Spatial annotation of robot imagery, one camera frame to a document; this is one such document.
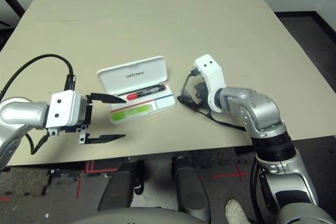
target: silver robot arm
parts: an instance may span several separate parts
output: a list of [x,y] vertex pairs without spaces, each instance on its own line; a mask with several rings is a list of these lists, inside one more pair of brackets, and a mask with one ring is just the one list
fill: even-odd
[[11,98],[0,103],[0,170],[28,131],[44,127],[47,109],[46,103],[33,103],[26,98]]
[[90,134],[86,133],[86,130],[91,123],[93,100],[103,103],[125,103],[113,95],[91,93],[84,97],[74,90],[53,94],[50,105],[45,102],[32,102],[27,98],[10,98],[1,102],[0,171],[9,162],[21,138],[34,128],[46,129],[48,133],[31,154],[34,154],[49,136],[58,136],[62,131],[79,131],[79,144],[106,143],[124,137],[123,134],[89,137]]
[[263,195],[270,210],[278,211],[292,202],[317,206],[313,183],[274,101],[251,89],[231,87],[221,89],[218,100],[224,112],[241,120],[252,140],[263,171]]
[[198,73],[205,82],[195,86],[196,96],[204,107],[239,118],[250,136],[263,172],[262,194],[268,209],[279,213],[278,223],[295,223],[300,217],[325,221],[328,214],[318,207],[314,185],[274,101],[252,89],[227,87],[221,67],[210,55],[195,60],[192,75]]

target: open case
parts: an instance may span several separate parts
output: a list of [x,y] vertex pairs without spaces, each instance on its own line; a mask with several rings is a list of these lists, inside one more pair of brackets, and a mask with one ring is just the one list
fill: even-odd
[[168,110],[176,104],[172,89],[165,82],[167,68],[163,56],[101,69],[97,77],[106,94],[126,101],[109,104],[113,124]]

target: red marker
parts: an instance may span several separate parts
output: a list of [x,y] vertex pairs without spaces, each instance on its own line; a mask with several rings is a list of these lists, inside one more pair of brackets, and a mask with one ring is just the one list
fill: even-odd
[[155,88],[145,89],[127,96],[127,100],[134,100],[136,98],[144,97],[145,95],[155,94],[166,89],[165,85],[158,85]]

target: beige table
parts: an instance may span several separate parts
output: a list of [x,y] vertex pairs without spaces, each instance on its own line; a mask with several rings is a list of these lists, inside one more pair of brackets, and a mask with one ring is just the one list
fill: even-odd
[[[19,66],[47,53],[70,60],[81,94],[103,92],[96,78],[99,69],[163,55],[175,95],[194,60],[208,53],[222,66],[229,86],[253,88],[275,100],[294,140],[336,133],[336,95],[263,0],[34,0],[0,54],[1,87]],[[66,73],[62,62],[41,60],[17,78],[6,97],[49,102],[52,93],[62,90]],[[220,119],[237,123],[228,115]],[[179,103],[115,126],[107,105],[95,102],[89,133],[127,136],[79,145],[78,133],[63,133],[51,137],[34,156],[23,139],[9,164],[250,144],[245,133]],[[35,142],[43,134],[31,132]]]

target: shoe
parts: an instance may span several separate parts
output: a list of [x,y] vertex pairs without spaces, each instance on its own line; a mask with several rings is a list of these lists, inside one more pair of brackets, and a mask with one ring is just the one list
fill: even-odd
[[225,216],[229,224],[251,224],[243,208],[235,199],[230,199],[225,205]]

